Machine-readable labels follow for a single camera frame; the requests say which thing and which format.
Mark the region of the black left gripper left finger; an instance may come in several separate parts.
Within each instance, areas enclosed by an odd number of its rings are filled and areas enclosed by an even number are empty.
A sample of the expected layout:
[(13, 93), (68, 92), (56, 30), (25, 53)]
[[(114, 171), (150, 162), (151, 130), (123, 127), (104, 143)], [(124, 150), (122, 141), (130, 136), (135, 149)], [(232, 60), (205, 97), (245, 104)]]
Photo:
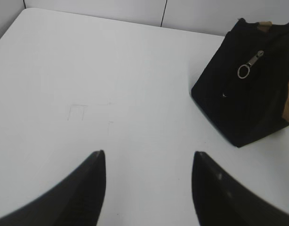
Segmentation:
[(0, 218), (0, 226), (95, 226), (105, 196), (105, 153), (93, 152), (45, 194)]

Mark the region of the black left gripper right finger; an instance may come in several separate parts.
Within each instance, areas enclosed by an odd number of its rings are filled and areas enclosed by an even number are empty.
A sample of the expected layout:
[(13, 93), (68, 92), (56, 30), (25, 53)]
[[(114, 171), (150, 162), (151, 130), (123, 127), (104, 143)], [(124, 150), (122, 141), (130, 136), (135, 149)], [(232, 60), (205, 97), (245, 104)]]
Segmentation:
[(201, 226), (289, 226), (289, 214), (252, 193), (207, 153), (196, 151), (192, 197)]

